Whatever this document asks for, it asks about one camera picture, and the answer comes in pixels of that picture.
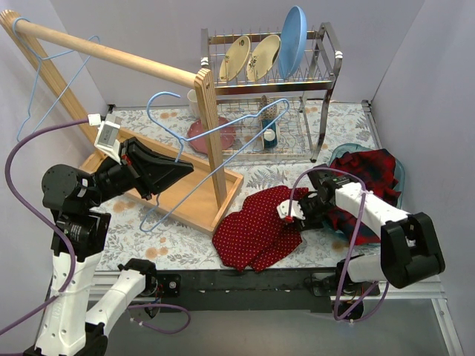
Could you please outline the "red polka dot skirt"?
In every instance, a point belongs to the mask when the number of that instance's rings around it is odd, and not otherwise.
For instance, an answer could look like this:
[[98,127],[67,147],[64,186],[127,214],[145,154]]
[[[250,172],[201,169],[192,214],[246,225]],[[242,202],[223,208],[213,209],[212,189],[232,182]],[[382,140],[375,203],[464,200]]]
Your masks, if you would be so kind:
[[222,220],[212,244],[224,266],[261,272],[302,243],[297,228],[281,219],[277,210],[290,194],[285,185],[259,191],[244,200],[240,211]]

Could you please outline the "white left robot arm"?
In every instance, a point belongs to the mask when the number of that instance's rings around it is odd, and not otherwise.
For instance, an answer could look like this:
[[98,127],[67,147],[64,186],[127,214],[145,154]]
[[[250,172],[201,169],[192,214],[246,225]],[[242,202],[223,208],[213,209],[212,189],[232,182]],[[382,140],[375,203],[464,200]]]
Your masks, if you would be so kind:
[[53,215],[55,230],[51,294],[36,342],[25,355],[103,355],[108,335],[132,300],[155,295],[157,270],[148,260],[131,259],[119,266],[115,284],[99,305],[88,308],[92,279],[101,259],[109,213],[95,207],[132,189],[143,199],[158,196],[194,170],[147,148],[137,138],[119,145],[117,159],[105,159],[89,174],[69,165],[49,168],[42,178],[42,204]]

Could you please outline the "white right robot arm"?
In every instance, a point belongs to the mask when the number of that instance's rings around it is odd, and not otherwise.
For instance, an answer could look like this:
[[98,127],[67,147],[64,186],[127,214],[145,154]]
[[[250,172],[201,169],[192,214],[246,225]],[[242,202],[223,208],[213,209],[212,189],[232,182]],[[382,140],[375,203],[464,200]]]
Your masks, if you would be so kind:
[[425,213],[410,214],[367,190],[353,174],[317,166],[305,171],[315,191],[299,200],[292,198],[285,210],[302,228],[311,228],[333,208],[356,218],[350,242],[359,229],[369,228],[379,239],[377,255],[348,255],[335,273],[335,284],[343,294],[354,294],[366,282],[386,282],[403,289],[441,274],[445,259],[432,219]]

